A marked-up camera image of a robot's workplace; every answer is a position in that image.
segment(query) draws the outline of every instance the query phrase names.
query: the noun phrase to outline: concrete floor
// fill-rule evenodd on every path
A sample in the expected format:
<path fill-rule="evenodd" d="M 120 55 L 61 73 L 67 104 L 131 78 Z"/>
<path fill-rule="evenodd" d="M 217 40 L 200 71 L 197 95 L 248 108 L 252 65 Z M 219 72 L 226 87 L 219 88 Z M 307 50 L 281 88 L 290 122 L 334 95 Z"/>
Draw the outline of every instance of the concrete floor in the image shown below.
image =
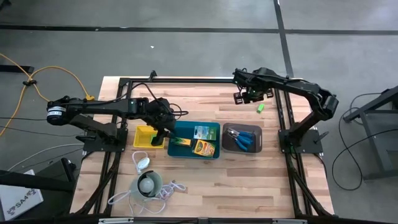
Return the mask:
<path fill-rule="evenodd" d="M 0 23 L 54 26 L 121 27 L 228 27 L 277 28 L 272 0 L 14 0 L 0 12 Z M 395 0 L 280 0 L 286 29 L 398 29 Z M 380 92 L 397 85 L 398 36 L 287 35 L 295 77 L 318 83 L 337 94 L 335 117 L 318 129 L 329 131 L 322 140 L 324 161 L 331 163 L 343 149 L 338 118 L 358 94 Z M 231 76 L 236 67 L 254 70 L 265 66 L 285 75 L 279 34 L 211 34 L 145 32 L 48 32 L 0 30 L 0 52 L 19 64 L 35 68 L 59 65 L 77 74 L 89 93 L 98 95 L 105 75 Z M 37 76 L 41 92 L 57 99 L 64 95 L 83 97 L 77 82 L 61 71 L 48 70 Z M 2 73 L 0 116 L 10 116 L 16 106 L 25 75 Z M 371 97 L 358 100 L 356 106 Z M 46 103 L 29 88 L 18 117 L 44 118 Z M 77 134 L 79 129 L 55 127 L 45 121 L 13 121 L 13 128 L 56 134 Z M 342 124 L 348 144 L 363 137 L 363 128 Z M 0 169 L 46 147 L 77 143 L 60 138 L 8 130 L 0 138 Z M 78 149 L 51 151 L 26 162 L 34 164 Z M 377 171 L 368 142 L 353 153 L 364 174 Z M 67 156 L 79 164 L 80 152 Z M 38 171 L 48 164 L 34 166 Z M 348 154 L 337 162 L 338 181 L 353 187 L 358 170 Z M 365 182 L 354 192 L 340 189 L 329 175 L 335 213 L 345 218 L 397 222 L 398 178 Z"/>

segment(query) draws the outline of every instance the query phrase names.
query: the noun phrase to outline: yellow extension cord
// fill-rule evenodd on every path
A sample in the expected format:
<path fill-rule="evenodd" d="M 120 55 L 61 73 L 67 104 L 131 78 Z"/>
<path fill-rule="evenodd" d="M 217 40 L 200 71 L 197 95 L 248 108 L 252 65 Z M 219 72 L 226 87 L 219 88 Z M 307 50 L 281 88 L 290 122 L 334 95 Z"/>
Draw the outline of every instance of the yellow extension cord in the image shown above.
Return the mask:
<path fill-rule="evenodd" d="M 78 78 L 75 74 L 73 74 L 72 72 L 70 72 L 70 71 L 68 71 L 68 70 L 66 70 L 66 69 L 64 69 L 64 68 L 62 68 L 62 67 L 58 67 L 58 66 L 47 66 L 47 67 L 44 67 L 44 68 L 41 68 L 41 69 L 35 71 L 34 73 L 32 73 L 32 75 L 29 75 L 23 68 L 21 68 L 21 66 L 19 66 L 17 63 L 15 63 L 13 60 L 9 59 L 9 58 L 8 58 L 7 56 L 5 56 L 4 54 L 1 54 L 1 53 L 0 53 L 0 56 L 4 57 L 5 59 L 7 59 L 7 60 L 10 61 L 11 63 L 13 63 L 15 66 L 17 66 L 21 71 L 23 71 L 23 72 L 25 73 L 25 75 L 28 76 L 28 79 L 27 79 L 28 82 L 31 81 L 31 80 L 33 80 L 33 76 L 36 75 L 37 73 L 41 72 L 42 70 L 45 70 L 45 69 L 48 69 L 48 68 L 56 68 L 56 69 L 63 70 L 64 72 L 67 72 L 67 73 L 69 73 L 71 76 L 73 76 L 73 77 L 76 78 L 76 80 L 79 82 L 80 86 L 82 87 L 83 91 L 85 92 L 85 94 L 86 94 L 86 99 L 87 99 L 87 100 L 94 100 L 94 96 L 91 96 L 91 95 L 89 95 L 89 94 L 87 93 L 87 90 L 86 90 L 85 86 L 82 84 L 82 82 L 79 80 L 79 78 Z M 45 100 L 45 101 L 48 102 L 49 99 L 47 99 L 46 97 L 44 97 L 44 96 L 40 93 L 39 88 L 37 87 L 37 85 L 36 85 L 36 84 L 33 84 L 33 86 L 35 86 L 35 89 L 36 89 L 37 94 L 39 94 L 39 96 L 40 96 L 41 98 L 43 98 L 43 100 Z M 19 110 L 19 107 L 20 107 L 20 105 L 21 105 L 22 98 L 23 98 L 23 96 L 24 96 L 25 90 L 26 90 L 26 86 L 24 85 L 24 87 L 22 88 L 21 94 L 19 95 L 19 100 L 18 100 L 17 108 L 15 109 L 14 113 L 12 114 L 10 120 L 8 120 L 8 122 L 7 122 L 7 124 L 5 125 L 5 127 L 3 128 L 3 130 L 0 132 L 0 136 L 2 136 L 2 135 L 4 134 L 4 132 L 6 131 L 7 127 L 8 127 L 9 124 L 11 123 L 12 119 L 13 119 L 13 118 L 15 117 L 15 115 L 17 114 L 17 112 L 18 112 L 18 110 Z"/>

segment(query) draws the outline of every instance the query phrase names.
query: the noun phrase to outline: sticker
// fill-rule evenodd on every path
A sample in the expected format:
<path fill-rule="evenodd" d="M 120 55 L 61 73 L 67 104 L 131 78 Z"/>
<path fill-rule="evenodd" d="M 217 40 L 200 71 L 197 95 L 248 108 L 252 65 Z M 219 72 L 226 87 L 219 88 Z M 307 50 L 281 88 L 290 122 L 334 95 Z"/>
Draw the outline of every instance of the sticker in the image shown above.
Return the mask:
<path fill-rule="evenodd" d="M 47 113 L 47 116 L 51 116 L 51 115 L 59 115 L 59 116 L 61 116 L 61 115 L 62 115 L 62 112 L 59 112 L 59 111 L 51 111 L 51 112 L 48 112 L 48 113 Z"/>
<path fill-rule="evenodd" d="M 195 126 L 194 139 L 216 140 L 217 128 L 209 126 Z"/>
<path fill-rule="evenodd" d="M 50 111 L 53 111 L 53 110 L 60 110 L 60 111 L 63 111 L 63 112 L 66 112 L 66 108 L 63 108 L 62 106 L 54 106 L 54 107 L 51 107 L 49 110 L 48 110 L 48 112 L 50 112 Z"/>

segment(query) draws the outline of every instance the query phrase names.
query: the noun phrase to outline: wooden table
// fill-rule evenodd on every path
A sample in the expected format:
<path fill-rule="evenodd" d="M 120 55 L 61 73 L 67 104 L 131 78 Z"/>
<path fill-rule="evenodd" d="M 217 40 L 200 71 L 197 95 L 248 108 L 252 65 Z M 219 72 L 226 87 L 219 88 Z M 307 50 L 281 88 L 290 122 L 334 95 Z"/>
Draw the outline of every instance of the wooden table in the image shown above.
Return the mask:
<path fill-rule="evenodd" d="M 120 77 L 104 77 L 99 100 L 115 98 Z M 186 192 L 175 192 L 160 214 L 143 212 L 140 216 L 157 217 L 232 217 L 232 218 L 291 218 L 294 217 L 285 157 L 279 152 L 277 130 L 279 129 L 275 98 L 264 100 L 261 114 L 256 113 L 259 103 L 235 105 L 232 94 L 237 88 L 230 84 L 203 83 L 148 83 L 156 97 L 163 96 L 176 103 L 189 115 L 181 120 L 212 121 L 225 123 L 254 124 L 262 128 L 263 148 L 255 155 L 221 152 L 220 158 L 209 161 L 201 159 L 177 159 L 167 155 L 165 149 L 139 149 L 133 147 L 135 126 L 141 120 L 128 122 L 129 137 L 119 167 L 116 193 L 128 190 L 137 177 L 131 160 L 134 151 L 145 150 L 151 159 L 147 170 L 158 172 L 164 183 L 176 180 L 187 186 Z M 290 95 L 296 121 L 309 114 L 305 98 Z M 133 90 L 132 97 L 148 97 L 144 86 Z M 107 123 L 110 116 L 97 115 L 95 120 Z M 81 165 L 71 212 L 77 211 L 88 200 L 97 187 L 103 152 L 95 152 Z M 325 171 L 321 162 L 313 155 L 303 155 L 303 164 L 308 187 L 319 202 L 333 213 Z M 302 192 L 297 186 L 300 208 L 304 211 Z M 105 189 L 103 206 L 108 189 Z M 150 209 L 159 209 L 160 204 L 150 202 Z M 113 207 L 112 216 L 131 216 L 127 200 Z"/>

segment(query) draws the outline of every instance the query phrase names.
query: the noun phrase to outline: white cable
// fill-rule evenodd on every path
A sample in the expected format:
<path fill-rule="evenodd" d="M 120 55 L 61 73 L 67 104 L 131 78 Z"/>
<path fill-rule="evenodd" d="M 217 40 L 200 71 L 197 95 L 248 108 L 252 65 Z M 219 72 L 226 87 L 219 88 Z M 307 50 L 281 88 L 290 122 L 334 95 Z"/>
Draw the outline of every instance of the white cable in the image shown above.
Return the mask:
<path fill-rule="evenodd" d="M 138 215 L 140 215 L 144 210 L 147 210 L 148 212 L 151 212 L 152 214 L 158 214 L 158 213 L 162 212 L 162 211 L 164 210 L 164 208 L 166 207 L 166 201 L 167 201 L 167 200 L 171 197 L 171 195 L 174 193 L 174 188 L 179 189 L 179 190 L 182 190 L 182 191 L 185 191 L 185 190 L 187 189 L 187 188 L 186 188 L 184 185 L 182 185 L 182 184 L 176 184 L 174 180 L 171 181 L 169 184 L 163 185 L 162 188 L 161 188 L 161 190 L 160 190 L 160 192 L 156 195 L 156 197 L 145 199 L 145 200 L 143 201 L 143 202 L 144 202 L 143 205 L 135 204 L 135 205 L 141 206 L 141 211 L 138 213 Z M 113 196 L 108 200 L 108 204 L 114 205 L 115 203 L 120 202 L 122 199 L 124 199 L 125 197 L 129 196 L 130 194 L 131 194 L 131 191 L 128 190 L 128 191 L 120 192 L 120 193 L 118 193 L 118 194 L 116 194 L 116 195 L 113 195 Z M 162 208 L 161 208 L 159 211 L 157 211 L 157 212 L 153 212 L 153 211 L 149 210 L 148 208 L 146 208 L 146 207 L 145 207 L 145 203 L 146 203 L 146 202 L 150 202 L 151 200 L 160 200 L 160 201 L 162 201 L 162 202 L 163 202 Z M 131 202 L 130 202 L 130 196 L 129 196 L 129 198 L 128 198 L 128 201 L 129 201 L 129 207 L 130 207 L 131 215 L 134 216 L 134 212 L 133 212 L 133 210 L 132 210 L 132 205 L 131 205 Z"/>
<path fill-rule="evenodd" d="M 148 158 L 148 153 L 146 153 L 146 152 L 144 152 L 144 151 L 136 151 L 136 152 L 134 152 L 134 153 L 131 155 L 132 161 L 134 162 L 134 165 L 136 165 L 137 173 L 138 173 L 138 174 L 141 174 L 141 170 L 142 170 L 142 169 L 145 169 L 147 166 L 146 166 L 146 167 L 138 168 L 138 165 L 137 165 L 137 163 L 136 163 L 136 160 L 134 159 L 134 155 L 135 155 L 136 153 L 144 153 L 145 156 L 146 156 L 145 158 Z"/>
<path fill-rule="evenodd" d="M 26 158 L 26 159 L 24 159 L 24 160 L 22 160 L 22 161 L 16 163 L 15 165 L 13 165 L 13 166 L 12 166 L 10 169 L 8 169 L 7 171 L 12 170 L 14 167 L 18 166 L 19 164 L 21 164 L 21 163 L 23 163 L 23 162 L 25 162 L 25 161 L 31 159 L 31 158 L 34 157 L 34 156 L 39 155 L 40 153 L 47 152 L 48 150 L 51 150 L 51 149 L 58 149 L 58 148 L 60 148 L 60 147 L 67 147 L 67 146 L 82 146 L 82 145 L 84 145 L 84 144 L 64 144 L 64 145 L 60 145 L 60 146 L 50 147 L 50 148 L 48 148 L 48 149 L 43 149 L 43 150 L 41 150 L 40 152 L 36 152 L 35 154 L 29 156 L 28 158 Z"/>
<path fill-rule="evenodd" d="M 108 204 L 109 204 L 109 205 L 114 205 L 115 203 L 120 202 L 120 200 L 124 199 L 125 197 L 129 196 L 130 194 L 131 194 L 131 191 L 128 190 L 128 191 L 126 191 L 126 192 L 120 192 L 120 193 L 118 193 L 118 194 L 116 194 L 116 195 L 113 195 L 113 196 L 108 200 Z M 116 197 L 119 196 L 119 195 L 122 195 L 122 196 L 119 197 L 118 199 L 114 200 L 113 202 L 111 202 L 114 198 L 116 198 Z M 131 205 L 131 203 L 130 203 L 130 197 L 129 197 L 128 199 L 129 199 L 129 207 L 130 207 L 131 215 L 134 216 L 134 212 L 132 211 L 132 205 Z"/>
<path fill-rule="evenodd" d="M 179 190 L 185 191 L 187 188 L 182 185 L 182 184 L 175 184 L 175 181 L 172 180 L 170 181 L 169 184 L 165 184 L 162 186 L 160 192 L 156 195 L 157 197 L 155 198 L 148 198 L 144 200 L 144 205 L 138 205 L 141 206 L 141 211 L 138 213 L 138 215 L 140 215 L 142 213 L 142 211 L 147 210 L 148 212 L 151 212 L 152 214 L 158 214 L 160 212 L 163 211 L 163 209 L 166 207 L 166 201 L 172 196 L 172 194 L 174 193 L 174 188 L 177 188 Z M 151 210 L 149 210 L 148 208 L 145 207 L 145 203 L 149 202 L 151 200 L 160 200 L 163 201 L 163 207 L 157 211 L 157 212 L 153 212 Z"/>

